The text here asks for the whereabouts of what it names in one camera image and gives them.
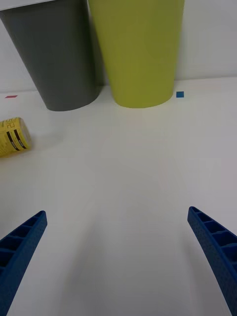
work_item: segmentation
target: yellow can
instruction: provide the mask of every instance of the yellow can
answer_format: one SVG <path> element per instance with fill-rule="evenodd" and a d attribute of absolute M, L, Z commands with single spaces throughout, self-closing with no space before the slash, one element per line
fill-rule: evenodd
<path fill-rule="evenodd" d="M 22 118 L 0 122 L 0 157 L 31 149 L 31 137 Z"/>

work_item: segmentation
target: white floor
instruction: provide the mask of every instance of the white floor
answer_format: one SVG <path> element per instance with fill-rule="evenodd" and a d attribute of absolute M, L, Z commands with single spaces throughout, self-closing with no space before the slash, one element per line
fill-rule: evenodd
<path fill-rule="evenodd" d="M 229 316 L 195 238 L 190 205 L 237 234 L 237 78 L 176 83 L 149 109 L 50 112 L 5 99 L 31 152 L 0 161 L 0 238 L 38 211 L 48 227 L 8 316 Z"/>

